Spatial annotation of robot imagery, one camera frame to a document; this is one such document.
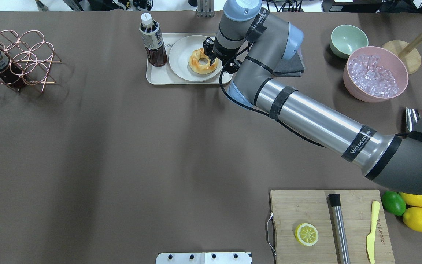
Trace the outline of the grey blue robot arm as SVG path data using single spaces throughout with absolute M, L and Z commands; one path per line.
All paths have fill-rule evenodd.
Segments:
M 228 0 L 206 55 L 234 73 L 229 100 L 280 123 L 315 145 L 340 154 L 382 187 L 422 194 L 422 117 L 407 137 L 375 129 L 303 95 L 272 78 L 281 61 L 292 59 L 303 32 L 262 7 L 260 0 Z

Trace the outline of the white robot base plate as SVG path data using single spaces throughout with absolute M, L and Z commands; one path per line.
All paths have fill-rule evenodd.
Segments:
M 186 252 L 161 253 L 156 264 L 252 264 L 252 255 L 247 252 Z

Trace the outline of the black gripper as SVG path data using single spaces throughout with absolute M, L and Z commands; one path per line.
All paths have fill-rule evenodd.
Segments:
M 241 62 L 236 60 L 239 47 L 237 49 L 227 49 L 218 40 L 207 37 L 203 42 L 204 54 L 209 58 L 209 65 L 213 66 L 216 59 L 220 60 L 225 72 L 233 74 L 240 68 Z

